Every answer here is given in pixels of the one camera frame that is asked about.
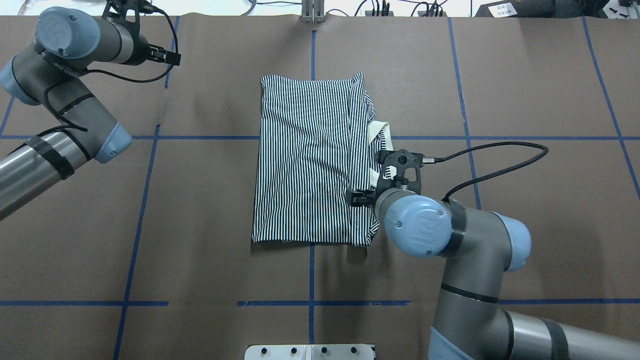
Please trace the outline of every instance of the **black and white striped fabric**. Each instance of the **black and white striped fabric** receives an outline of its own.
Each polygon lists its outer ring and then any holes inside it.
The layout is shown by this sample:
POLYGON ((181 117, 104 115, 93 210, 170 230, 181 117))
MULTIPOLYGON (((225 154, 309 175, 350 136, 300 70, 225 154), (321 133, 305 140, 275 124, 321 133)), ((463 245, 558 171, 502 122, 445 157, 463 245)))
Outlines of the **black and white striped fabric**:
POLYGON ((369 208, 348 206, 345 192, 371 188, 370 168, 380 171, 373 154, 390 140, 383 130, 368 136, 375 110, 363 74, 328 81, 271 75, 262 88, 253 241, 370 245, 380 225, 369 208))

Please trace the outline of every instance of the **white strap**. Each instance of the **white strap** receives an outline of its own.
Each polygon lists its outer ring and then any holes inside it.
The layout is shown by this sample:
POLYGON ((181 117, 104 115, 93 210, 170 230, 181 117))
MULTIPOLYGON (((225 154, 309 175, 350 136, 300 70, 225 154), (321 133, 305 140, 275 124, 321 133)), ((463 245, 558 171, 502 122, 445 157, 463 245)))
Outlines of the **white strap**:
MULTIPOLYGON (((382 121, 373 120, 373 121, 371 121, 369 123, 369 127, 368 127, 369 145, 380 134, 380 131, 383 132, 383 136, 385 137, 385 143, 387 145, 386 150, 393 150, 394 146, 391 143, 391 131, 389 130, 389 123, 388 122, 382 122, 382 121)), ((389 170, 391 172, 391 176, 395 176, 396 175, 396 168, 391 167, 391 168, 389 168, 389 170)), ((378 184, 378 178, 379 177, 380 177, 380 174, 377 171, 373 170, 372 168, 369 169, 369 184, 371 186, 376 187, 376 185, 378 184)))

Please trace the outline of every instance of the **wire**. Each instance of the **wire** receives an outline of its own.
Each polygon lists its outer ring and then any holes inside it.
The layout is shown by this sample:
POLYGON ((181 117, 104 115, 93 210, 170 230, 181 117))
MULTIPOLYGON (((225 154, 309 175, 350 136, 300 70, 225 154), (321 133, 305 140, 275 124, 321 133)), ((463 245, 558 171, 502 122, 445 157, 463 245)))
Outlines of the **wire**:
MULTIPOLYGON (((169 15, 167 15, 167 13, 162 10, 159 9, 157 7, 154 7, 154 11, 161 13, 162 15, 164 15, 165 19, 167 20, 167 22, 169 23, 169 27, 171 28, 171 32, 173 33, 173 43, 175 45, 175 52, 176 54, 178 54, 178 35, 175 32, 175 28, 173 27, 173 22, 171 21, 171 18, 169 17, 169 15)), ((166 68, 166 71, 163 72, 161 75, 156 76, 153 79, 147 79, 147 80, 137 80, 137 79, 131 79, 131 78, 126 78, 124 76, 120 76, 118 74, 114 74, 112 72, 108 72, 105 70, 101 70, 101 69, 93 69, 93 70, 89 70, 87 71, 87 74, 91 74, 91 73, 99 73, 99 74, 105 74, 105 75, 109 75, 109 76, 113 76, 114 78, 117 79, 121 79, 121 80, 125 80, 125 81, 130 81, 131 83, 152 83, 154 81, 158 81, 160 79, 162 79, 163 77, 165 77, 167 74, 169 74, 169 71, 171 71, 173 69, 173 64, 169 65, 166 68)))
POLYGON ((468 152, 472 152, 475 150, 479 150, 479 149, 486 149, 488 147, 496 147, 496 146, 507 146, 507 145, 517 145, 517 146, 526 146, 526 147, 535 147, 536 149, 540 149, 542 150, 538 155, 535 155, 533 158, 527 160, 527 161, 523 161, 517 165, 513 165, 511 167, 508 168, 504 168, 502 170, 496 171, 496 172, 492 172, 491 174, 487 174, 485 176, 481 176, 481 177, 477 177, 475 179, 471 179, 469 181, 465 181, 464 183, 461 183, 457 186, 455 186, 453 189, 449 190, 447 192, 446 195, 444 195, 444 197, 442 198, 442 201, 448 202, 449 201, 449 197, 457 192, 458 190, 462 189, 462 188, 466 188, 469 185, 473 185, 473 184, 477 184, 481 181, 485 181, 485 180, 489 180, 493 177, 497 177, 500 175, 504 175, 507 174, 508 172, 512 172, 515 170, 518 170, 519 168, 523 168, 527 165, 533 164, 534 162, 542 159, 542 157, 544 157, 544 155, 547 155, 547 153, 549 152, 549 149, 544 146, 544 145, 540 145, 538 143, 532 143, 532 142, 493 142, 493 143, 488 143, 488 144, 484 144, 484 145, 478 145, 478 146, 474 146, 474 147, 470 147, 468 149, 459 151, 453 155, 449 155, 446 158, 433 158, 431 163, 441 163, 447 160, 451 160, 455 157, 458 157, 460 155, 466 154, 468 152))
POLYGON ((354 14, 354 16, 358 16, 358 12, 360 11, 360 8, 362 7, 362 5, 364 5, 364 3, 366 3, 368 0, 362 0, 362 2, 360 3, 360 5, 358 5, 358 8, 356 9, 356 13, 354 14))
POLYGON ((51 90, 56 88, 58 85, 62 85, 63 83, 66 83, 67 81, 70 81, 70 80, 59 81, 51 85, 50 87, 48 87, 46 90, 44 90, 44 98, 43 98, 42 104, 44 105, 45 108, 47 108, 47 110, 49 110, 50 113, 53 114, 53 116, 56 119, 58 119, 60 122, 64 122, 65 124, 67 124, 69 128, 87 132, 89 131, 89 129, 87 129, 86 127, 76 125, 75 123, 71 122, 69 119, 64 117, 63 114, 59 114, 56 110, 54 110, 53 106, 51 106, 51 102, 49 101, 49 93, 51 92, 51 90))
POLYGON ((293 1, 268 1, 266 3, 256 3, 258 5, 269 5, 269 4, 289 4, 289 5, 302 5, 302 3, 294 3, 293 1))
POLYGON ((341 13, 343 13, 344 15, 349 16, 346 12, 343 12, 343 11, 342 11, 342 10, 340 10, 340 9, 331 9, 331 10, 327 11, 326 13, 330 13, 330 12, 341 12, 341 13))
POLYGON ((438 3, 434 1, 433 4, 431 4, 431 7, 427 6, 427 11, 424 13, 423 17, 424 16, 433 16, 435 8, 436 8, 437 5, 438 5, 438 3))
POLYGON ((418 5, 415 6, 415 8, 413 8, 413 11, 411 12, 410 16, 413 16, 413 14, 415 13, 415 11, 418 9, 418 6, 425 4, 427 6, 427 12, 429 11, 429 3, 427 3, 426 1, 421 1, 418 3, 418 5))
MULTIPOLYGON (((41 138, 45 135, 51 134, 51 133, 57 133, 58 131, 64 130, 64 129, 73 129, 72 126, 70 125, 60 125, 60 126, 56 126, 56 127, 52 127, 50 129, 47 129, 45 131, 42 131, 40 134, 37 134, 36 136, 41 138)), ((23 142, 22 144, 20 144, 20 146, 16 147, 14 150, 12 150, 9 154, 7 154, 7 156, 13 154, 14 152, 20 150, 21 148, 25 147, 26 144, 23 142)))
POLYGON ((255 9, 255 5, 257 4, 257 1, 249 0, 249 2, 251 3, 251 7, 249 8, 249 10, 245 11, 245 13, 240 16, 248 16, 253 11, 253 9, 255 9))

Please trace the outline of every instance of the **grid line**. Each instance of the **grid line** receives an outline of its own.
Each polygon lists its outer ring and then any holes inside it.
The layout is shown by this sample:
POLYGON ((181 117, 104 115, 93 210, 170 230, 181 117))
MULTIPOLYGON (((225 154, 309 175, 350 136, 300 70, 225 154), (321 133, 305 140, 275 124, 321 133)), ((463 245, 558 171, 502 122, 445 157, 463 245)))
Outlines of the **grid line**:
POLYGON ((616 128, 616 134, 618 134, 618 139, 620 140, 620 147, 622 148, 622 153, 625 155, 625 161, 627 162, 627 167, 631 175, 631 180, 633 181, 634 187, 636 188, 636 195, 638 199, 640 199, 640 186, 638 185, 636 172, 634 171, 634 167, 631 164, 631 159, 629 158, 629 153, 627 152, 627 146, 625 145, 624 139, 622 139, 622 131, 620 131, 620 125, 618 124, 618 119, 616 118, 616 112, 613 110, 613 105, 611 104, 611 98, 609 98, 609 92, 607 91, 607 87, 604 83, 604 79, 602 78, 602 73, 600 72, 600 66, 598 65, 598 59, 596 58, 596 53, 593 50, 593 44, 591 43, 591 35, 589 34, 589 26, 587 25, 587 18, 585 16, 582 16, 582 26, 584 27, 584 35, 587 38, 587 45, 589 46, 591 59, 593 60, 593 67, 595 68, 596 74, 598 75, 600 87, 602 88, 604 99, 607 102, 607 107, 609 108, 609 114, 611 115, 613 126, 616 128))
MULTIPOLYGON (((160 124, 156 126, 156 136, 160 134, 160 124)), ((138 257, 138 246, 140 245, 140 236, 142 234, 142 221, 145 217, 147 208, 147 199, 149 194, 149 184, 151 182, 151 173, 154 168, 154 160, 156 159, 156 149, 158 145, 157 138, 151 146, 151 156, 149 157, 149 165, 147 168, 147 179, 145 180, 145 189, 142 193, 142 204, 140 205, 140 214, 138 215, 138 227, 136 228, 136 237, 133 243, 133 251, 131 253, 131 263, 129 264, 129 274, 127 276, 127 286, 124 293, 124 301, 122 304, 122 312, 120 313, 120 325, 118 326, 118 336, 113 351, 113 360, 117 360, 120 356, 120 346, 122 344, 122 336, 124 335, 124 325, 127 320, 127 310, 129 308, 129 297, 131 295, 131 285, 133 283, 133 272, 136 268, 136 258, 138 257)))
MULTIPOLYGON (((453 33, 453 21, 450 17, 447 18, 449 23, 449 38, 451 39, 451 52, 453 55, 453 66, 456 71, 456 82, 458 83, 458 97, 460 98, 460 110, 462 112, 463 125, 465 127, 465 140, 467 141, 467 148, 471 148, 471 134, 469 132, 469 123, 467 121, 467 107, 465 105, 465 99, 462 95, 462 79, 460 77, 460 66, 458 65, 458 52, 456 50, 456 38, 453 33)), ((469 166, 471 167, 471 178, 475 179, 476 176, 476 164, 474 163, 474 155, 472 151, 468 152, 469 166)), ((476 208, 482 210, 482 203, 480 203, 480 190, 478 184, 474 183, 474 194, 476 196, 476 208)))
POLYGON ((9 114, 11 113, 11 108, 13 107, 13 101, 15 98, 11 96, 9 99, 9 104, 6 106, 6 111, 4 112, 4 117, 2 119, 2 124, 0 124, 0 136, 4 133, 4 127, 6 126, 6 122, 9 121, 9 114))
MULTIPOLYGON (((311 80, 316 80, 316 34, 311 31, 311 80)), ((309 242, 309 343, 316 343, 316 245, 309 242)))
MULTIPOLYGON (((0 306, 124 306, 124 301, 0 300, 0 306)), ((169 306, 168 301, 130 301, 128 306, 169 306)))
MULTIPOLYGON (((173 29, 175 30, 175 37, 178 37, 178 25, 179 24, 180 24, 180 16, 176 16, 175 17, 175 25, 173 27, 173 29)), ((175 39, 173 37, 171 37, 171 51, 174 51, 173 50, 174 48, 175 48, 175 39)), ((165 89, 169 88, 169 75, 171 75, 170 71, 164 77, 164 88, 165 89)))

